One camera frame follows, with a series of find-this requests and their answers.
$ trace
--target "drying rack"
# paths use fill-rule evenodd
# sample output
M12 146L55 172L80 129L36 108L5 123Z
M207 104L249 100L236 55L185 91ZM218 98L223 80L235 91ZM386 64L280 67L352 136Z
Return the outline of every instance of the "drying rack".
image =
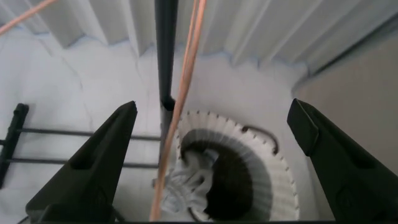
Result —
M177 24L178 0L156 0L155 1L155 22L156 22L156 43L157 63L159 71L159 99L160 99L160 136L133 135L131 140L160 141L159 160L162 155L164 141L169 130L173 115L175 101L171 97L175 28ZM11 163L29 164L64 164L67 159L39 159L14 157L21 133L36 134L61 134L67 136L92 136L88 131L66 131L57 129L25 128L24 122L29 112L29 106L19 103L14 110L11 124L8 128L5 140L0 140L3 149L0 154L0 189L3 187L8 168ZM129 163L123 164L124 168L133 169L157 169L157 164Z

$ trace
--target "corrugated wall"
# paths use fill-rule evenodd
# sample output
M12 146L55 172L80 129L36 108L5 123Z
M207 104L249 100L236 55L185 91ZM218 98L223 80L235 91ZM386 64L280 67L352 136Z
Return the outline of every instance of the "corrugated wall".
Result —
M0 22L40 0L0 0ZM192 0L180 0L176 43L187 38ZM209 0L199 51L306 62L316 70L398 12L397 0ZM59 0L22 26L51 32L68 47L83 35L104 44L128 39L138 54L155 43L154 0Z

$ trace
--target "horizontal bar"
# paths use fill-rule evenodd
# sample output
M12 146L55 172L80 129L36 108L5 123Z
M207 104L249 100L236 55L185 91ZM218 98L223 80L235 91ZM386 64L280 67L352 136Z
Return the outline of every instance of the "horizontal bar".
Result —
M62 134L71 136L92 136L94 132L91 131L64 131L64 130L54 130L54 129L38 129L38 128L21 128L17 132L20 133L37 133L37 134ZM131 136L130 139L134 140L144 140L144 141L160 141L158 136Z
M28 159L28 158L12 158L8 159L7 162L16 163L29 163L29 164L65 164L65 159ZM125 162L123 164L125 168L142 168L142 169L157 169L157 164L137 164L132 162Z

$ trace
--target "white floor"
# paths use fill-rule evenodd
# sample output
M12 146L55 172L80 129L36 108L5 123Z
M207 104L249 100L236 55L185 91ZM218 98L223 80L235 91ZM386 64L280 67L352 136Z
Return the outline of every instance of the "white floor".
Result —
M182 66L175 55L173 96ZM316 220L312 184L304 155L286 123L292 85L305 73L269 63L231 67L226 54L199 56L186 109L210 110L272 131L279 139L297 183L301 217ZM30 106L25 127L94 131L121 104L134 100L133 133L160 134L157 57L150 48L138 58L129 42L110 47L84 37L62 50L51 35L14 29L0 37L0 139L18 103ZM15 156L67 159L86 138L24 134ZM155 163L158 142L131 141L126 162ZM58 171L57 165L13 164L0 190L0 221L16 223L25 204ZM129 221L149 216L156 170L123 169L114 206Z

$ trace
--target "beige wall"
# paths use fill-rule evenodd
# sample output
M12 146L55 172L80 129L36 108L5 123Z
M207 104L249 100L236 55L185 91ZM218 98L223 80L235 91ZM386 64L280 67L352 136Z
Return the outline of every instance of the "beige wall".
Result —
M397 92L398 35L394 35L327 70L294 95L320 110L398 174ZM320 216L330 219L333 216L315 173L312 177Z

